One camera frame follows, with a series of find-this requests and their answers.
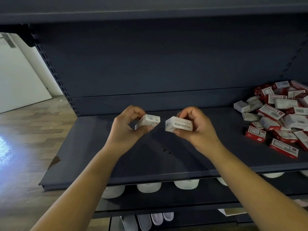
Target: pile of boxes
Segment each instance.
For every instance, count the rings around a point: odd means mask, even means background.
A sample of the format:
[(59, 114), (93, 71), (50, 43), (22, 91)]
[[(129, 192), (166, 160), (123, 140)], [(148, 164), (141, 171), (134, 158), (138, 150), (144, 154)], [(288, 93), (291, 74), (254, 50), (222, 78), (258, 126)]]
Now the pile of boxes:
[(308, 87), (282, 81), (260, 85), (254, 94), (233, 104), (244, 121), (252, 122), (245, 136), (263, 143), (271, 133), (269, 147), (292, 158), (298, 158), (298, 148), (290, 144), (308, 151)]

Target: finger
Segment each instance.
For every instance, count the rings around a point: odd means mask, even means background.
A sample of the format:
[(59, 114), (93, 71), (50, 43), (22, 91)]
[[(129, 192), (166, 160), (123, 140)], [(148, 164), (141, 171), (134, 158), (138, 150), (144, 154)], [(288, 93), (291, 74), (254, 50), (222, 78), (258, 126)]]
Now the finger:
[(144, 134), (153, 130), (152, 126), (141, 126), (137, 130), (134, 131), (134, 134), (140, 139)]
[(187, 107), (182, 110), (180, 114), (180, 118), (184, 118), (186, 116), (189, 116), (192, 120), (194, 120), (197, 117), (203, 116), (203, 112), (197, 108), (197, 107)]
[(127, 124), (129, 124), (132, 120), (141, 118), (143, 115), (145, 115), (145, 111), (140, 107), (130, 105), (120, 115), (124, 116)]
[(180, 130), (180, 129), (174, 130), (174, 133), (175, 133), (177, 136), (179, 136), (179, 137), (181, 137), (181, 138), (183, 138), (183, 139), (185, 139), (185, 140), (187, 140), (187, 141), (190, 141), (190, 140), (191, 140), (191, 136), (194, 134), (194, 133), (191, 132), (191, 131)]

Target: person's right hand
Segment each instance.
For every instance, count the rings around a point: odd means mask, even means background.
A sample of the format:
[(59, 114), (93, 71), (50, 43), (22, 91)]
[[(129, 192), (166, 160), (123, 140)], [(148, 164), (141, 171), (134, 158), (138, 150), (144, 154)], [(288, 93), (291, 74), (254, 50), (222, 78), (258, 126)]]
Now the person's right hand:
[(224, 148), (217, 137), (210, 119), (197, 107), (187, 107), (177, 117), (191, 120), (193, 131), (176, 129), (174, 133), (189, 141), (199, 152), (210, 158), (212, 154)]

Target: white wall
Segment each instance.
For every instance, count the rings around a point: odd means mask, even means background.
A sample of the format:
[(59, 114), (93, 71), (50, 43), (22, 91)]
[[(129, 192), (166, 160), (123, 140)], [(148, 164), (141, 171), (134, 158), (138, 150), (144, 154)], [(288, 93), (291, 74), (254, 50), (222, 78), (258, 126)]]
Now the white wall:
[(17, 34), (10, 34), (51, 95), (63, 95), (35, 47), (29, 47)]

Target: upper shelf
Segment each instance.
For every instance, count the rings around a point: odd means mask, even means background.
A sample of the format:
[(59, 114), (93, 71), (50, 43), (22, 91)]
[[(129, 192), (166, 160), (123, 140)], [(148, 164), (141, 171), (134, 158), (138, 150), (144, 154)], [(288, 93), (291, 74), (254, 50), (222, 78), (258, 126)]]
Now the upper shelf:
[(0, 24), (307, 11), (308, 0), (1, 0)]
[[(139, 184), (218, 177), (213, 164), (189, 142), (164, 130), (178, 111), (151, 112), (161, 123), (143, 136), (116, 164), (108, 185)], [(244, 136), (249, 122), (231, 107), (207, 108), (221, 142), (257, 173), (308, 169), (308, 154), (300, 149), (292, 159)], [(60, 147), (41, 185), (45, 190), (66, 189), (104, 146), (116, 115), (79, 117)]]

